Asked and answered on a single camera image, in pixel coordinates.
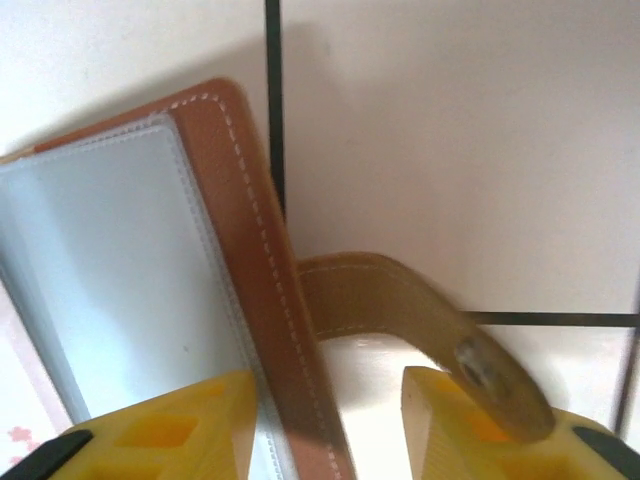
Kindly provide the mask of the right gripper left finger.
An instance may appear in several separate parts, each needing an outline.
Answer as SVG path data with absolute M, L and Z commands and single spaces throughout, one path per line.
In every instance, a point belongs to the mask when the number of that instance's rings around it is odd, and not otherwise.
M 12 479 L 246 479 L 253 374 L 233 371 L 93 418 L 44 442 Z

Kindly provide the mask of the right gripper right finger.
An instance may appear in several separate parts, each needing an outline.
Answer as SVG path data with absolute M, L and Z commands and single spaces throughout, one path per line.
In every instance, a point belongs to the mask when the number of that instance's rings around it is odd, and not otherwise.
M 407 367 L 402 419 L 414 479 L 637 479 L 639 453 L 604 426 L 554 409 L 537 443 L 512 441 L 442 371 Z

